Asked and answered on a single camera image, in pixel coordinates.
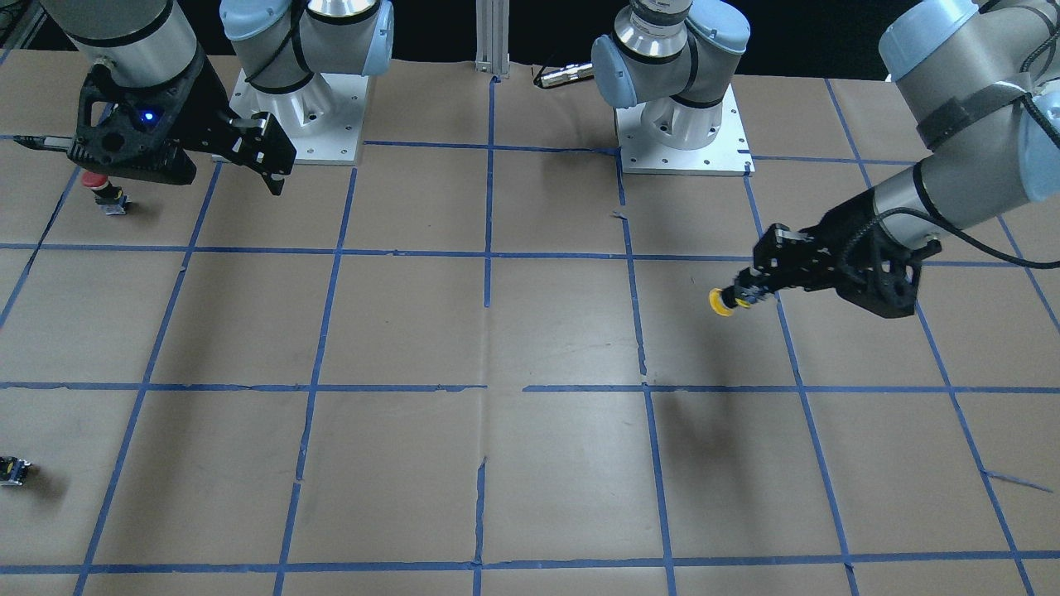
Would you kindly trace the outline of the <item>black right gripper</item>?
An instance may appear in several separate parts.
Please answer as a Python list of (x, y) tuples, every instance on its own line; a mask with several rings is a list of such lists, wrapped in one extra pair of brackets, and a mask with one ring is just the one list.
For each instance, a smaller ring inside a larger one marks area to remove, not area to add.
[(238, 116), (212, 64), (198, 50), (175, 78), (121, 86), (113, 65), (99, 58), (80, 90), (76, 132), (65, 154), (77, 166), (154, 185), (190, 185), (189, 151), (249, 166), (270, 193), (282, 192), (296, 148), (272, 113)]

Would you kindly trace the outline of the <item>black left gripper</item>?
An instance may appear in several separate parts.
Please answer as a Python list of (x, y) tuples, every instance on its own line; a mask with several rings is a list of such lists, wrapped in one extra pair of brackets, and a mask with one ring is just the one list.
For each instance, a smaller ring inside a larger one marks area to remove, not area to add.
[(913, 315), (923, 261), (942, 245), (931, 240), (923, 248), (906, 248), (884, 226), (898, 215), (939, 222), (909, 207), (878, 211), (870, 190), (800, 231), (773, 223), (754, 245), (752, 302), (783, 288), (833, 288), (840, 298), (887, 320)]

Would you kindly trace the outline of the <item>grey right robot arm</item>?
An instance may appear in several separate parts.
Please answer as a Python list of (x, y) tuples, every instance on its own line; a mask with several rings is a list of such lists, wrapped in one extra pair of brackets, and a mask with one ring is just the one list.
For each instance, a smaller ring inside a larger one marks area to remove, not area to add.
[(371, 78), (393, 56), (390, 1), (223, 1), (224, 36), (241, 60), (250, 112), (226, 87), (176, 1), (45, 1), (90, 64), (75, 133), (17, 137), (77, 166), (154, 185), (190, 185), (190, 152), (209, 152), (261, 176), (279, 195), (295, 140), (342, 126), (344, 102), (328, 75)]

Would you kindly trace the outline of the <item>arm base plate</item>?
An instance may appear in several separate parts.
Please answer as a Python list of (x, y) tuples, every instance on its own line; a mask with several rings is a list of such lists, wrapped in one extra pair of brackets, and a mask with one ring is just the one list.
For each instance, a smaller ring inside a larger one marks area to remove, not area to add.
[(745, 176), (756, 171), (731, 87), (708, 108), (662, 98), (615, 109), (614, 128), (626, 174)]
[(296, 148), (296, 165), (352, 166), (373, 83), (363, 75), (317, 73), (301, 89), (266, 94), (243, 82), (241, 71), (229, 105), (243, 117), (272, 113)]

